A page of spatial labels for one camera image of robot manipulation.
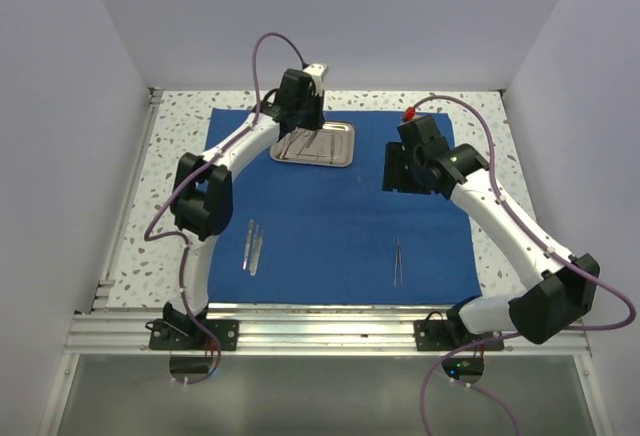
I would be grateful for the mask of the steel scissors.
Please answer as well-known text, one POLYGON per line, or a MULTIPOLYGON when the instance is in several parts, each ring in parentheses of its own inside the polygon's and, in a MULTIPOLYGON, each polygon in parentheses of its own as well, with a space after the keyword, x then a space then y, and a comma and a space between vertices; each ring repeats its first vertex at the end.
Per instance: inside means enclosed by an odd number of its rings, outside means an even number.
POLYGON ((287 141, 283 143, 280 157, 283 159, 291 159, 300 155, 314 135, 314 131, 296 129, 288 136, 287 141))

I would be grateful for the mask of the steel hemostat clamp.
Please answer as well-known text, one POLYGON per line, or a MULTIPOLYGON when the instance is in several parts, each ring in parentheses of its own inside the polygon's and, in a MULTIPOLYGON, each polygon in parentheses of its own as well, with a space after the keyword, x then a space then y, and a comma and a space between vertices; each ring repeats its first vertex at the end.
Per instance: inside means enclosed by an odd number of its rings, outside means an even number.
POLYGON ((314 143, 317 140, 318 136, 320 134, 320 131, 313 131, 311 132, 307 137, 305 142, 303 143, 300 151, 298 152, 299 155, 304 155, 304 154, 311 154, 312 152, 315 151, 314 149, 314 143))

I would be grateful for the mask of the steel instrument tray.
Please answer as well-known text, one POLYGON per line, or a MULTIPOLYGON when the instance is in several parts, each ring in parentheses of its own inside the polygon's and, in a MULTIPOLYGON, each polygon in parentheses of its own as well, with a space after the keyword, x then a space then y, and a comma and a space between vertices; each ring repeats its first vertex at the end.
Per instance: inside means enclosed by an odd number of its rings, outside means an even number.
POLYGON ((344 168, 349 166, 355 153, 355 127, 347 122, 329 121, 322 129, 314 143, 315 151, 311 154, 298 155, 291 159, 283 159, 280 153, 287 134, 274 144, 269 151, 272 160, 282 163, 344 168))

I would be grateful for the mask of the thin steel tweezers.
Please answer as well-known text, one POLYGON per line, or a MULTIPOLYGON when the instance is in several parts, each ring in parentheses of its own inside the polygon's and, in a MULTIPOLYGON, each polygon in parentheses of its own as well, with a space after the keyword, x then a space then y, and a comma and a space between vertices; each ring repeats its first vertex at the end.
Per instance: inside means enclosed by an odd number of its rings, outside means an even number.
POLYGON ((402 287, 403 286, 403 259, 402 259, 402 248, 401 248, 401 238, 396 238, 396 250, 395 250, 395 260, 394 260, 394 286, 402 287))

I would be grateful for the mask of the blue surgical cloth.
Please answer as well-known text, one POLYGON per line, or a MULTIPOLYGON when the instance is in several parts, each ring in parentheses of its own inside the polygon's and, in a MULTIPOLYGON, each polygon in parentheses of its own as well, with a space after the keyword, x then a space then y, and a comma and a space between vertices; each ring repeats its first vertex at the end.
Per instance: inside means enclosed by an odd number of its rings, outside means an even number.
POLYGON ((221 303, 454 304, 477 296, 470 221, 438 194, 382 190, 397 111, 332 111, 355 127, 344 168, 257 156, 234 180, 233 215, 207 263, 221 303), (264 231, 257 274, 242 270, 248 222, 264 231), (403 286, 394 286, 396 238, 403 286))

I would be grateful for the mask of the steel scalpel handle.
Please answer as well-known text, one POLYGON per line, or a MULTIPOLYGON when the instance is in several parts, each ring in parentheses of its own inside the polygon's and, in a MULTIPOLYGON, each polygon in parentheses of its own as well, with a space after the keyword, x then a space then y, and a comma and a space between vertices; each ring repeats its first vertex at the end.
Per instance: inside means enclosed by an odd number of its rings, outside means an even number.
POLYGON ((243 253, 243 263, 242 263, 242 270, 246 271, 248 269, 249 266, 249 261, 250 261, 250 256, 251 256, 251 248, 252 248, 252 244, 253 244, 253 234, 254 234, 254 227, 255 227, 255 222, 253 219, 250 219, 248 222, 248 231, 247 231, 247 237, 246 237, 246 242, 245 242, 245 246, 244 246, 244 253, 243 253))

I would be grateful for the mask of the steel forceps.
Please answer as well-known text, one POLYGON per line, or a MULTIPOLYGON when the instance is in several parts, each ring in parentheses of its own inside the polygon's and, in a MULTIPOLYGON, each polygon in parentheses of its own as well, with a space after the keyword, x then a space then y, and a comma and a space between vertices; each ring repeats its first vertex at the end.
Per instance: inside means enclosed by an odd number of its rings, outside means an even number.
POLYGON ((253 242, 251 246, 251 254, 249 258, 249 274, 255 276, 257 274, 259 259, 261 255, 261 249, 263 246, 264 231, 259 227, 256 227, 253 242))

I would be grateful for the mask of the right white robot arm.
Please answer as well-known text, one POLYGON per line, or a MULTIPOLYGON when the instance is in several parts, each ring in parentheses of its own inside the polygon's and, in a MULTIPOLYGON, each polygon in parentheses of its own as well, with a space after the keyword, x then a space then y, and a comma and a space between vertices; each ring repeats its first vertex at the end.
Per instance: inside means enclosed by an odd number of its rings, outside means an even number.
POLYGON ((502 187, 492 187, 489 162, 471 145, 448 145, 430 116, 404 118, 400 139, 385 147, 382 188, 442 195, 462 209, 507 258, 522 289, 505 296, 469 297, 425 333, 453 348, 468 348, 496 331, 517 331, 542 344, 587 314, 596 292, 568 263, 593 277, 600 266, 575 256, 542 230, 502 187))

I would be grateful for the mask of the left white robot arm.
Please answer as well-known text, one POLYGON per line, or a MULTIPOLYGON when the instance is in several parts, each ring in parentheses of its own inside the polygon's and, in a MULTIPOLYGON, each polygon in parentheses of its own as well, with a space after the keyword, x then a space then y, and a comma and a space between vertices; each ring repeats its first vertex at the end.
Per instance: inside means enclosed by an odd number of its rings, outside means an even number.
POLYGON ((170 211, 175 226, 196 241, 185 243, 178 296, 165 304, 163 322, 185 348, 198 349, 210 340, 205 322, 208 270, 187 262, 190 250, 203 249, 206 257, 212 255, 233 214, 233 181, 248 164, 296 129, 322 128, 327 71, 323 63, 286 70, 273 101, 257 103, 238 128, 213 148, 199 155, 187 153, 179 160, 170 211))

